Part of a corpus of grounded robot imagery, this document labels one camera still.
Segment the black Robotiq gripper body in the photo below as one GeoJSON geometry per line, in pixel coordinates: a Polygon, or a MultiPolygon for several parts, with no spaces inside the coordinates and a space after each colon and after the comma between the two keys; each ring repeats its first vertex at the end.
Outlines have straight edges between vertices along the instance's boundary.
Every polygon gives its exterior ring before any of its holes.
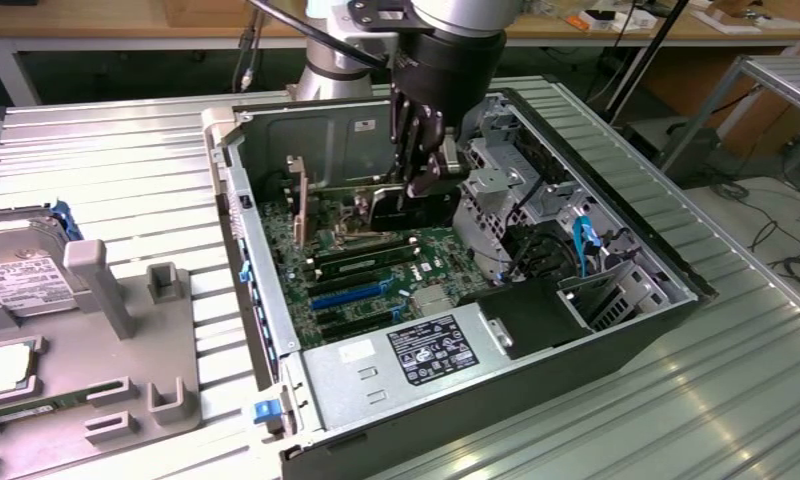
{"type": "Polygon", "coordinates": [[[392,103],[426,106],[457,126],[485,96],[505,42],[503,31],[488,37],[402,33],[392,62],[392,103]]]}

